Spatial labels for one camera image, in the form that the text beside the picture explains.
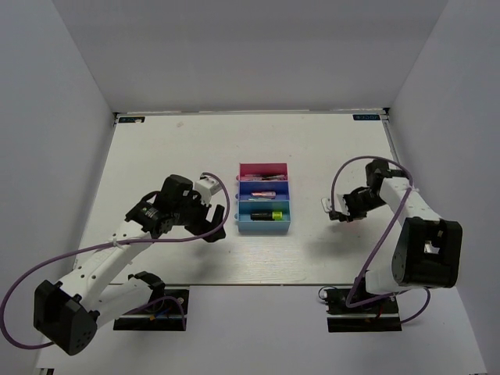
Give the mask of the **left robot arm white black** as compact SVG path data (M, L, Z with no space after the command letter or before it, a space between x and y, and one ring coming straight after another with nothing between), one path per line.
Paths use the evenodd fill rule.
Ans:
M82 352L98 329L125 313L155 312L165 302L165 284L153 273L131 274L116 290L109 286L134 258L173 227L183 227L193 240L213 243L225 238L227 206L214 208L211 199L225 191L212 173L199 180L172 174L162 188L147 193L126 215L110 244L55 283L40 283L34 292L34 327L67 355Z

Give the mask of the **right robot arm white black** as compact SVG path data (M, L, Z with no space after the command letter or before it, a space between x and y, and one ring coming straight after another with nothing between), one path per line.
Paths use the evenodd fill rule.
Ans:
M378 269L362 266L355 279L354 305L369 312L381 295L414 288L452 288L459 275L462 226L437 214L421 197L410 172L390 159L370 156L366 184L348 194L335 192L323 200L330 220L351 223L387 206L393 213L388 224L401 232L390 262Z

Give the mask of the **pink eraser capsule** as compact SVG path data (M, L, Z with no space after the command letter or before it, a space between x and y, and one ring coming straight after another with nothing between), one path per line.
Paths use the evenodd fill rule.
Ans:
M277 196L275 191L254 191L251 193L253 198L269 198L274 199Z

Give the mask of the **yellow highlighter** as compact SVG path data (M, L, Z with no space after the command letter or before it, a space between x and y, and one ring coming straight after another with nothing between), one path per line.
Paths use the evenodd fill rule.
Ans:
M277 221L283 219L281 211L258 211L252 212L250 218L253 221Z

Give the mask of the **blue pen refill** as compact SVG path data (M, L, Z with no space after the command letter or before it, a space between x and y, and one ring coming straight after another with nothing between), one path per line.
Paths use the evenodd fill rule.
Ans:
M285 175L251 175L244 176L244 181L282 181L286 180Z

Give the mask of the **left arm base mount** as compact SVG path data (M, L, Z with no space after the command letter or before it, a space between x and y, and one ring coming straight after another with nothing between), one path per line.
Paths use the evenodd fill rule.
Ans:
M189 288L165 289L163 300L114 320L114 331L183 332L188 322Z

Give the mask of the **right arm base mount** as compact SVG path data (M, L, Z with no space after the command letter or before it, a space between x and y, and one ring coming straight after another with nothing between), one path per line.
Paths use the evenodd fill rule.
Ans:
M347 307L349 287L325 286L318 299L327 307L329 333L383 333L402 331L395 297L384 298L358 307Z

